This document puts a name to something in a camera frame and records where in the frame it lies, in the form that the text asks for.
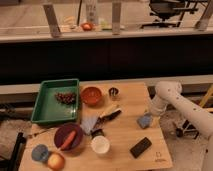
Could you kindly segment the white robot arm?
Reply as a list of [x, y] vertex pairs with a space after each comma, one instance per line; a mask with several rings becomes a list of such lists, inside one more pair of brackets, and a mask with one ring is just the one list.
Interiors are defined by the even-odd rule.
[[172, 104], [208, 140], [201, 171], [213, 171], [213, 114], [183, 97], [181, 92], [180, 82], [158, 82], [148, 111], [153, 116], [161, 116], [167, 105]]

